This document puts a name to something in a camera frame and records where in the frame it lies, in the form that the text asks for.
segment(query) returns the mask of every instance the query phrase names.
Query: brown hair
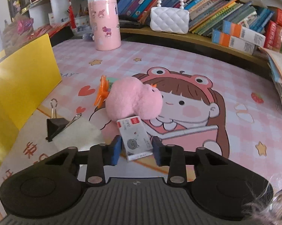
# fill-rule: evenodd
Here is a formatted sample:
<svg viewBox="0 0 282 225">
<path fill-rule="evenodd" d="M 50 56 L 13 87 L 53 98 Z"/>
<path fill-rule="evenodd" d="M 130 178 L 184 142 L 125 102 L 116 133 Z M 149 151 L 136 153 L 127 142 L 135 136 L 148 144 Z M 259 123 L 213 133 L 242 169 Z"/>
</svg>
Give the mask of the brown hair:
<svg viewBox="0 0 282 225">
<path fill-rule="evenodd" d="M 183 73 L 177 73 L 171 71 L 171 73 L 174 74 L 181 74 L 186 77 L 191 77 L 191 75 L 183 74 Z M 147 74 L 139 73 L 134 75 L 137 79 L 141 80 L 145 78 Z M 203 93 L 201 89 L 199 89 L 197 86 L 193 85 L 192 83 L 189 83 L 187 81 L 184 81 L 182 79 L 175 79 L 175 78 L 169 78 L 169 77 L 157 77 L 155 79 L 151 79 L 149 81 L 146 81 L 147 84 L 156 84 L 156 87 L 162 91 L 162 92 L 171 92 L 175 95 L 182 95 L 184 97 L 194 99 L 194 100 L 203 100 L 203 102 L 207 105 L 210 105 L 209 100 L 207 96 Z M 229 140 L 227 137 L 227 133 L 225 130 L 225 118 L 226 118 L 226 111 L 225 111 L 225 103 L 222 95 L 220 95 L 217 91 L 214 91 L 212 89 L 209 89 L 211 92 L 214 102 L 219 107 L 219 115 L 214 118 L 209 118 L 207 126 L 209 125 L 217 125 L 218 126 L 218 134 L 216 142 L 220 146 L 222 155 L 225 158 L 229 157 Z"/>
</svg>

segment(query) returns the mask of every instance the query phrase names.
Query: strawberry illustration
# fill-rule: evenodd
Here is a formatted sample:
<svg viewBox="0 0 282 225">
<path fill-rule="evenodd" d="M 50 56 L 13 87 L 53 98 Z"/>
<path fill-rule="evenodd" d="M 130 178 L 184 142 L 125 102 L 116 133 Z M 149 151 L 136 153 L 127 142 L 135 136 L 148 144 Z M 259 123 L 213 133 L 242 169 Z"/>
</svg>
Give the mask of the strawberry illustration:
<svg viewBox="0 0 282 225">
<path fill-rule="evenodd" d="M 254 92 L 251 93 L 251 98 L 258 104 L 264 103 L 263 98 L 257 93 L 254 93 Z"/>
</svg>

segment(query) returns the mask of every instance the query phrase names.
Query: pink plush toy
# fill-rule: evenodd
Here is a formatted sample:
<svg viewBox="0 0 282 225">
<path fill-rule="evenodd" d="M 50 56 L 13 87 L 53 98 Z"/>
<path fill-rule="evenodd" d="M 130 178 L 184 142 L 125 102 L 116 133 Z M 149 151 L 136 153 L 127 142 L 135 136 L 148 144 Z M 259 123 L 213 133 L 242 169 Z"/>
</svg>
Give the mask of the pink plush toy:
<svg viewBox="0 0 282 225">
<path fill-rule="evenodd" d="M 144 85 L 135 77 L 126 77 L 113 83 L 110 92 L 108 81 L 101 78 L 101 85 L 94 105 L 101 107 L 105 99 L 107 115 L 112 121 L 139 115 L 143 120 L 156 118 L 162 110 L 161 92 L 151 85 Z"/>
</svg>

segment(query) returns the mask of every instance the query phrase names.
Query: pink cylindrical container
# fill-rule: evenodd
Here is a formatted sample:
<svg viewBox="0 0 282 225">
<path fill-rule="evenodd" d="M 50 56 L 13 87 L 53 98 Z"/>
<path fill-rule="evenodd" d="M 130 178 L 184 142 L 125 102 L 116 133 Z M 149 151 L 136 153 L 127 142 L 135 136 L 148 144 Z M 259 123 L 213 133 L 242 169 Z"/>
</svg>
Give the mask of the pink cylindrical container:
<svg viewBox="0 0 282 225">
<path fill-rule="evenodd" d="M 110 51 L 121 46 L 117 0 L 90 2 L 89 14 L 96 49 Z"/>
</svg>

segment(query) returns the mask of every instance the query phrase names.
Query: orange and white box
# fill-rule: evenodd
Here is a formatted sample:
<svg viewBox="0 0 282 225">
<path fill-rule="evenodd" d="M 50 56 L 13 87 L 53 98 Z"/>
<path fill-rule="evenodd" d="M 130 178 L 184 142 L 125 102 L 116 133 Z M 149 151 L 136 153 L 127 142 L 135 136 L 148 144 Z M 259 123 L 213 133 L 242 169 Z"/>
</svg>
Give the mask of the orange and white box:
<svg viewBox="0 0 282 225">
<path fill-rule="evenodd" d="M 128 161 L 152 155 L 152 144 L 139 116 L 117 121 Z"/>
<path fill-rule="evenodd" d="M 225 20 L 223 21 L 222 25 L 222 32 L 238 37 L 242 40 L 246 40 L 260 47 L 264 46 L 266 40 L 266 37 L 264 35 L 261 35 L 256 31 Z"/>
<path fill-rule="evenodd" d="M 225 47 L 234 48 L 238 51 L 245 52 L 250 55 L 253 54 L 255 47 L 253 43 L 247 42 L 235 36 L 222 33 L 218 30 L 213 30 L 212 42 Z"/>
</svg>

